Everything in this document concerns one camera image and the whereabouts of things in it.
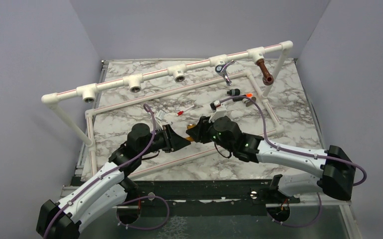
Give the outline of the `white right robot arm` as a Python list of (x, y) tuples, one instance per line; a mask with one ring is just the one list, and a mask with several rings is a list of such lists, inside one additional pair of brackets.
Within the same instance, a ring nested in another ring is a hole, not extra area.
[(322, 192), (341, 201), (352, 197), (356, 167), (338, 146), (331, 145), (327, 150), (281, 146), (266, 137), (242, 132), (228, 117), (214, 122), (201, 117), (186, 133), (195, 142), (212, 142), (243, 162), (272, 163), (301, 170), (298, 175), (274, 177), (267, 195), (275, 203), (304, 193)]

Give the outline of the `white PVC pipe frame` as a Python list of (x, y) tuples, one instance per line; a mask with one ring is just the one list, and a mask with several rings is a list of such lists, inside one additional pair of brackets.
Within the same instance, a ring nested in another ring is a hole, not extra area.
[[(102, 114), (105, 112), (109, 112), (112, 110), (121, 109), (124, 107), (128, 107), (131, 105), (144, 103), (149, 100), (155, 100), (163, 97), (172, 96), (175, 94), (179, 94), (185, 92), (187, 90), (198, 89), (203, 86), (212, 85), (214, 83), (219, 83), (224, 80), (222, 77), (218, 76), (217, 78), (213, 78), (210, 80), (206, 80), (200, 83), (195, 83), (192, 85), (184, 86), (181, 88), (176, 88), (172, 90), (163, 91), (160, 93), (156, 93), (150, 96), (144, 96), (141, 98), (129, 100), (123, 103), (110, 105), (107, 107), (101, 108), (93, 108), (91, 110), (85, 111), (85, 119), (87, 132), (82, 132), (80, 128), (75, 124), (72, 119), (67, 115), (67, 113), (59, 107), (59, 103), (64, 100), (72, 99), (75, 97), (82, 97), (83, 101), (86, 103), (94, 103), (97, 100), (97, 96), (101, 95), (103, 91), (115, 89), (115, 88), (129, 88), (129, 91), (132, 93), (137, 93), (141, 91), (141, 86), (144, 82), (162, 78), (162, 77), (173, 77), (174, 81), (179, 83), (183, 82), (185, 79), (185, 73), (192, 70), (202, 69), (205, 67), (215, 67), (220, 61), (230, 62), (232, 60), (243, 60), (243, 59), (252, 59), (254, 63), (257, 60), (263, 58), (265, 60), (265, 65), (269, 72), (273, 75), (274, 81), (276, 77), (279, 75), (280, 69), (283, 66), (286, 57), (289, 52), (293, 48), (292, 41), (284, 41), (275, 45), (266, 46), (266, 47), (257, 47), (248, 49), (243, 52), (232, 53), (232, 54), (223, 54), (218, 56), (212, 56), (208, 59), (202, 59), (197, 62), (190, 62), (187, 64), (177, 64), (174, 66), (169, 66), (166, 69), (156, 70), (153, 72), (148, 72), (145, 74), (132, 74), (125, 76), (120, 79), (101, 82), (101, 83), (93, 83), (83, 86), (78, 86), (77, 88), (61, 93), (52, 93), (43, 95), (41, 101), (43, 104), (47, 105), (49, 109), (51, 109), (66, 125), (68, 125), (77, 136), (84, 142), (88, 150), (88, 157), (90, 162), (91, 175), (95, 175), (98, 172), (98, 164), (96, 158), (96, 141), (94, 138), (94, 126), (92, 124), (93, 117), (98, 114)], [(238, 78), (238, 77), (247, 77), (250, 81), (253, 88), (256, 90), (257, 97), (261, 99), (261, 103), (264, 108), (267, 110), (268, 115), (273, 120), (274, 129), (271, 131), (267, 131), (266, 134), (268, 136), (282, 133), (284, 131), (283, 126), (280, 124), (277, 115), (273, 111), (267, 97), (269, 92), (272, 89), (272, 85), (266, 86), (265, 89), (261, 90), (261, 88), (256, 83), (256, 80), (253, 74), (248, 71), (239, 71), (236, 73), (228, 74), (230, 79)]]

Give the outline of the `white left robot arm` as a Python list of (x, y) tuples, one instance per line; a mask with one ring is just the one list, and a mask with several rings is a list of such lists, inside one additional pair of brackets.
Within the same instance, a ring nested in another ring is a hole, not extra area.
[(190, 145), (170, 125), (151, 130), (137, 123), (127, 140), (115, 150), (101, 170), (70, 195), (57, 202), (46, 201), (40, 208), (36, 231), (44, 239), (77, 239), (104, 212), (116, 205), (139, 205), (138, 185), (129, 175), (142, 157), (153, 152), (175, 152)]

